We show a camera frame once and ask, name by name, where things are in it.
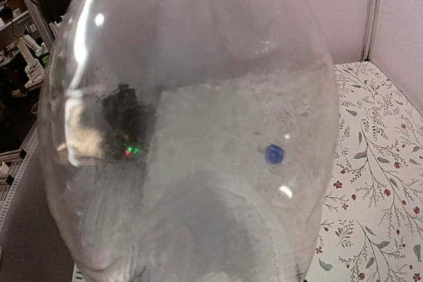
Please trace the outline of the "Pepsi label plastic bottle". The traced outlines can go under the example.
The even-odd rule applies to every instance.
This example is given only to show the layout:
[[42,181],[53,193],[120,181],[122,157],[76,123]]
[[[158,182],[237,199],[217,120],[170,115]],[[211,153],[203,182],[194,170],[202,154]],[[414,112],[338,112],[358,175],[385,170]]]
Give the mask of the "Pepsi label plastic bottle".
[[[155,108],[133,160],[104,154],[119,84]],[[338,87],[304,0],[72,0],[38,120],[50,212],[86,281],[305,280]]]

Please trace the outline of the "blue bottle cap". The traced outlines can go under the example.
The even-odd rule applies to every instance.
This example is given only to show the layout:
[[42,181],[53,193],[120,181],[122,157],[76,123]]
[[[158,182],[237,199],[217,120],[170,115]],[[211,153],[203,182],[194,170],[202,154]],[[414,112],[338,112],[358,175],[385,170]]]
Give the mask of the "blue bottle cap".
[[270,144],[265,150],[265,158],[269,164],[278,165],[284,160],[285,151],[277,144]]

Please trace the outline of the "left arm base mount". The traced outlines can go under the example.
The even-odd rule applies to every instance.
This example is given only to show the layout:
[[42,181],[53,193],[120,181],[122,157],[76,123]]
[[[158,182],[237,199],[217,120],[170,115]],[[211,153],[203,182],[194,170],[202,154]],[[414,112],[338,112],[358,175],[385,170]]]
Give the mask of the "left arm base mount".
[[106,135],[104,154],[110,160],[133,160],[149,150],[155,108],[137,98],[134,88],[119,84],[101,100]]

